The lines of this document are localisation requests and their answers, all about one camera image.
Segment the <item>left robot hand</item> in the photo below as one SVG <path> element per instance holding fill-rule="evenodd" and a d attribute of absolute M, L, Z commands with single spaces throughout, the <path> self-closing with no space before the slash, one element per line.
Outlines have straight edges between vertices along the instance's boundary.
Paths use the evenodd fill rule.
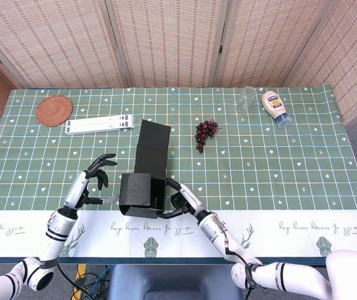
<path fill-rule="evenodd" d="M 106 172 L 102 169 L 104 166 L 116 166 L 117 162 L 110 161 L 116 154 L 103 154 L 98 157 L 87 169 L 81 171 L 74 179 L 67 196 L 64 199 L 64 205 L 69 209 L 80 209 L 84 204 L 103 205 L 113 203 L 119 196 L 108 197 L 89 197 L 88 183 L 91 178 L 98 179 L 98 189 L 107 188 L 109 181 Z"/>

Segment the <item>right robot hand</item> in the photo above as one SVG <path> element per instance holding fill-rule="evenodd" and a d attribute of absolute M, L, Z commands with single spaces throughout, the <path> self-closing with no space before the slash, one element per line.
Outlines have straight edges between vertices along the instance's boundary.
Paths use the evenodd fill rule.
<path fill-rule="evenodd" d="M 177 191 L 176 194 L 171 196 L 171 204 L 174 206 L 175 210 L 166 213 L 158 212 L 156 214 L 157 217 L 171 219 L 190 213 L 200 223 L 210 214 L 210 212 L 207 212 L 197 195 L 195 195 L 195 193 L 187 185 L 179 183 L 171 178 L 167 178 L 166 184 Z"/>

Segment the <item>black paper box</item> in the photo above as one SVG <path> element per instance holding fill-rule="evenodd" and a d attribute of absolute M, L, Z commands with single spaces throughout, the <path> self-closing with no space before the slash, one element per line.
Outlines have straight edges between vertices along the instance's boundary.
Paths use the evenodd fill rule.
<path fill-rule="evenodd" d="M 119 210 L 124 216 L 156 219 L 166 209 L 166 169 L 171 128 L 141 122 L 134 171 L 122 174 Z"/>

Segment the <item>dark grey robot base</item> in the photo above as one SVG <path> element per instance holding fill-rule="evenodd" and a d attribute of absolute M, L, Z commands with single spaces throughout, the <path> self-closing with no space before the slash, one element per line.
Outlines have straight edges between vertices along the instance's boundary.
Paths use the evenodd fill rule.
<path fill-rule="evenodd" d="M 231 266 L 122 264 L 114 268 L 108 300 L 242 300 Z"/>

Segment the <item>white folding stand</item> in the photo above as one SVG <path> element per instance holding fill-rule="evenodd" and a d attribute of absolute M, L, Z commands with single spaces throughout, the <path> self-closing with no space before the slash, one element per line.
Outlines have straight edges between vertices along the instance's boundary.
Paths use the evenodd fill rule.
<path fill-rule="evenodd" d="M 68 120 L 65 124 L 67 135 L 118 131 L 120 129 L 134 129 L 134 116 L 120 114 L 104 117 Z"/>

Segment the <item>bamboo folding screen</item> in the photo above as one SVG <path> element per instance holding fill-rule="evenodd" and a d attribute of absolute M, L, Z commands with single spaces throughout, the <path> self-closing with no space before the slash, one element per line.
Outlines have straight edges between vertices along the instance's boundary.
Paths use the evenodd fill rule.
<path fill-rule="evenodd" d="M 17 88 L 329 84 L 357 120 L 357 0 L 0 0 Z"/>

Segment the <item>dark red grape bunch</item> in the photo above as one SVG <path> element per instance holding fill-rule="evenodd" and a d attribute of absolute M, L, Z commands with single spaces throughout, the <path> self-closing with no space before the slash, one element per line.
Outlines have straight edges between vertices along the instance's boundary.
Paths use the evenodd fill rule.
<path fill-rule="evenodd" d="M 196 134 L 194 135 L 196 141 L 196 149 L 199 153 L 204 152 L 204 146 L 207 138 L 211 138 L 216 135 L 218 131 L 218 123 L 211 119 L 209 121 L 200 122 L 196 126 Z"/>

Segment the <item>round woven rattan coaster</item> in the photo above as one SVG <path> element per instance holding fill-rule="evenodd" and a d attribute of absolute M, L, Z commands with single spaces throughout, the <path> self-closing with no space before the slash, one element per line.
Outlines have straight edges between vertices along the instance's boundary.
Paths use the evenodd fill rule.
<path fill-rule="evenodd" d="M 67 121 L 73 111 L 73 104 L 67 96 L 53 95 L 43 99 L 36 109 L 39 124 L 54 127 Z"/>

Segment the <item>green checked tablecloth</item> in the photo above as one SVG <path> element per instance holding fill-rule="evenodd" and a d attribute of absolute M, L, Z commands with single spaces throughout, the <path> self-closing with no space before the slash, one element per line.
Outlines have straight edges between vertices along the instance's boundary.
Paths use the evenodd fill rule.
<path fill-rule="evenodd" d="M 134 169 L 143 119 L 171 128 L 166 174 L 187 184 L 218 214 L 251 255 L 264 263 L 321 263 L 330 251 L 357 252 L 357 163 L 332 88 L 279 88 L 294 124 L 280 129 L 263 105 L 236 112 L 239 89 L 20 89 L 10 93 L 0 122 L 0 263 L 37 256 L 50 215 L 76 175 L 105 153 L 109 186 L 119 193 Z M 134 129 L 67 135 L 36 119 L 39 103 L 67 96 L 68 120 L 120 114 Z M 214 119 L 215 136 L 196 149 L 196 126 Z"/>

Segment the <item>clear plastic jar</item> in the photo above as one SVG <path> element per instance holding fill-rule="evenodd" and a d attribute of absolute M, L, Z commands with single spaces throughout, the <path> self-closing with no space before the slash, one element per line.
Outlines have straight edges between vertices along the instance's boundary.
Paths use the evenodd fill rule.
<path fill-rule="evenodd" d="M 246 114 L 250 107 L 256 101 L 256 90 L 252 86 L 245 86 L 242 88 L 239 96 L 236 99 L 236 112 Z"/>

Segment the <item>mayonnaise squeeze bottle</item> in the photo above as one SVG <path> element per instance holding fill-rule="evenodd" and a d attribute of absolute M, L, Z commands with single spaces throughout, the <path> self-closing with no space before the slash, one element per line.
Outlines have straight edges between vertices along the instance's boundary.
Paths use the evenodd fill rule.
<path fill-rule="evenodd" d="M 276 121 L 279 128 L 293 124 L 293 118 L 287 113 L 283 100 L 274 91 L 266 91 L 262 97 L 264 109 Z"/>

